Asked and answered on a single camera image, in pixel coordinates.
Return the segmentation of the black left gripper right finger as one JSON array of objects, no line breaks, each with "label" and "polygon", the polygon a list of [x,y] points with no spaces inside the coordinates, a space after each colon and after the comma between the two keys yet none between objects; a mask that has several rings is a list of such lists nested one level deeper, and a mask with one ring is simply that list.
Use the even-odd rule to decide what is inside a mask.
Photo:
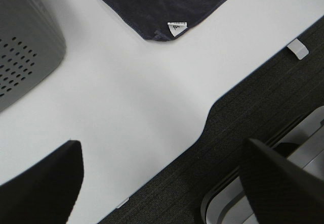
[{"label": "black left gripper right finger", "polygon": [[323,223],[323,181],[263,142],[245,140],[239,177],[258,223]]}]

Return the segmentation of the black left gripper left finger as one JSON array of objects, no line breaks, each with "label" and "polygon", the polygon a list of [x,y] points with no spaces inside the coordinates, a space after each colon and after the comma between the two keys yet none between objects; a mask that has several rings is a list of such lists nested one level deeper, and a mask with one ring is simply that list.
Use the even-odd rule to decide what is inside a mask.
[{"label": "black left gripper left finger", "polygon": [[83,179],[81,143],[67,141],[1,185],[1,223],[67,223]]}]

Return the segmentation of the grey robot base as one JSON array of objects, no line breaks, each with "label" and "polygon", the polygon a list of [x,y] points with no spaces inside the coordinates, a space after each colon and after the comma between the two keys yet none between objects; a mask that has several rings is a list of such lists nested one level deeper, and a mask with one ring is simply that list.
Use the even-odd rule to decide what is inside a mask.
[{"label": "grey robot base", "polygon": [[238,168],[203,198],[203,223],[323,223],[323,107],[271,139],[248,139]]}]

